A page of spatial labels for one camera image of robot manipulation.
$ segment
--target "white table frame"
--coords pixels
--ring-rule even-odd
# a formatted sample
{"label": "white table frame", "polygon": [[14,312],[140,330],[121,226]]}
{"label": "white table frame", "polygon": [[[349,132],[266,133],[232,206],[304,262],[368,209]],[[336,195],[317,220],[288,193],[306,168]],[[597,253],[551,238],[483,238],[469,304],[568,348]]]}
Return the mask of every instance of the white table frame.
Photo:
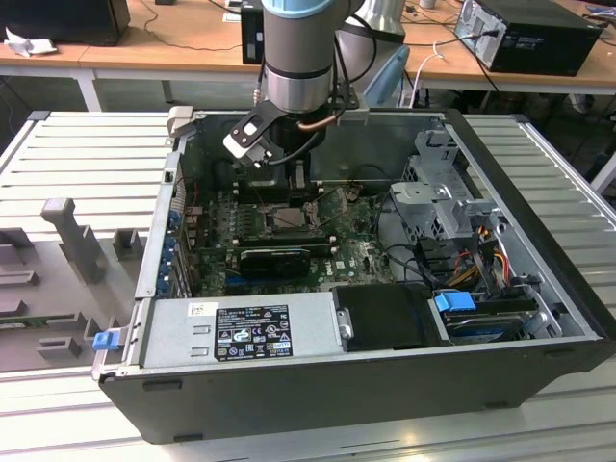
{"label": "white table frame", "polygon": [[[256,81],[256,72],[213,72],[198,70],[155,70],[94,67],[55,67],[31,65],[0,65],[0,75],[23,77],[61,77],[74,79],[79,84],[86,107],[91,112],[101,112],[104,105],[96,91],[94,81],[102,79],[159,80],[161,82],[237,82]],[[163,85],[165,101],[172,101],[170,85]],[[525,93],[581,93],[607,94],[616,93],[616,82],[610,87],[588,85],[535,85],[496,82],[500,91],[519,91]],[[418,84],[424,89],[456,90],[492,90],[487,81],[468,81],[462,79],[422,79]]]}

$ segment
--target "green circuit board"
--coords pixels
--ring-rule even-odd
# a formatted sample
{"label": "green circuit board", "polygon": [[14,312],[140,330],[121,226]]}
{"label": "green circuit board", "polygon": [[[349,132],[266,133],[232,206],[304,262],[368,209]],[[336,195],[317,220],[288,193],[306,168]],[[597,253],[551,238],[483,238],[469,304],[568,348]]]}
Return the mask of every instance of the green circuit board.
{"label": "green circuit board", "polygon": [[[394,281],[372,233],[378,202],[350,187],[326,189],[298,207],[263,200],[246,204],[222,192],[204,210],[209,235],[208,244],[197,250],[200,296],[326,292],[337,285]],[[289,244],[294,240],[307,244]],[[241,277],[243,251],[297,246],[318,249],[311,252],[307,276]]]}

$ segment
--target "floor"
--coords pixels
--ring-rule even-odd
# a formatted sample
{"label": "floor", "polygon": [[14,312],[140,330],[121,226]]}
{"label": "floor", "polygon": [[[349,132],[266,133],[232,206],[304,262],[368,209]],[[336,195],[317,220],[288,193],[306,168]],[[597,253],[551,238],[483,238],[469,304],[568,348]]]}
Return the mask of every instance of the floor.
{"label": "floor", "polygon": [[[75,81],[35,77],[4,79],[8,84],[0,82],[0,152],[32,110],[86,110]],[[170,107],[163,97],[160,82],[105,80],[97,82],[96,86],[108,111],[167,111]],[[239,109],[252,104],[251,84],[178,82],[172,84],[172,90],[178,104],[190,104],[199,109]],[[455,99],[451,91],[430,93],[432,108],[449,106]],[[471,94],[471,100],[481,99],[482,94]],[[485,112],[524,113],[554,147],[585,173],[596,155],[616,136],[612,131],[614,123],[603,117],[611,100],[608,96],[597,97],[591,112],[582,115],[573,109],[566,96],[497,93],[491,95]],[[469,111],[478,112],[479,108],[471,105]],[[607,195],[616,195],[616,189],[608,191]]]}

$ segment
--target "wooden desk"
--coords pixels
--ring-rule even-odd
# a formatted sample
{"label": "wooden desk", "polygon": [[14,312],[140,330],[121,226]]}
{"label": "wooden desk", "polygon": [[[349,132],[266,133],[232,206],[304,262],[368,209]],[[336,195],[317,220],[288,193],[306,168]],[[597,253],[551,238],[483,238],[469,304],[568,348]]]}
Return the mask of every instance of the wooden desk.
{"label": "wooden desk", "polygon": [[[584,4],[575,0],[558,0],[582,14]],[[141,0],[128,0],[131,23],[116,47],[63,45],[60,53],[43,57],[21,58],[0,47],[0,74],[76,79],[90,111],[101,111],[96,94],[96,79],[138,79],[196,82],[252,82],[258,66],[242,64],[240,25],[222,22],[224,12],[204,0],[178,0],[173,6],[158,6],[154,0],[143,0],[158,14],[148,29],[167,41],[194,48],[232,48],[207,51],[177,48],[156,40],[143,29],[154,17]],[[419,0],[407,3],[418,4]],[[455,21],[459,7],[455,0],[439,0],[434,11],[424,11],[411,21],[430,17],[437,21]],[[441,25],[406,24],[407,43],[431,44],[435,40],[453,38]],[[421,85],[428,88],[458,90],[491,90],[473,55],[461,43],[443,45],[439,50],[444,60],[433,59],[422,71]],[[431,47],[412,46],[407,70],[415,76],[422,60],[431,54]],[[616,47],[598,42],[577,77],[491,73],[500,90],[546,93],[616,93]]]}
{"label": "wooden desk", "polygon": [[224,11],[204,0],[179,0],[173,6],[143,0],[159,17],[148,24],[160,39],[194,48],[167,46],[145,32],[143,26],[154,14],[140,0],[128,0],[131,23],[118,46],[90,47],[80,59],[82,67],[107,67],[211,72],[258,72],[242,64],[242,36],[238,23],[222,22]]}

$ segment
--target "power supply label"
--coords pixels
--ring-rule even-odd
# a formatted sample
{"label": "power supply label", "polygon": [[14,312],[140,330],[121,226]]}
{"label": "power supply label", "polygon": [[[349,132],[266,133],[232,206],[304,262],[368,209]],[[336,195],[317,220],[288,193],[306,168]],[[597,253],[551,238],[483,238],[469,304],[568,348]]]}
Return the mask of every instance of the power supply label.
{"label": "power supply label", "polygon": [[293,356],[289,306],[221,308],[216,311],[219,361]]}

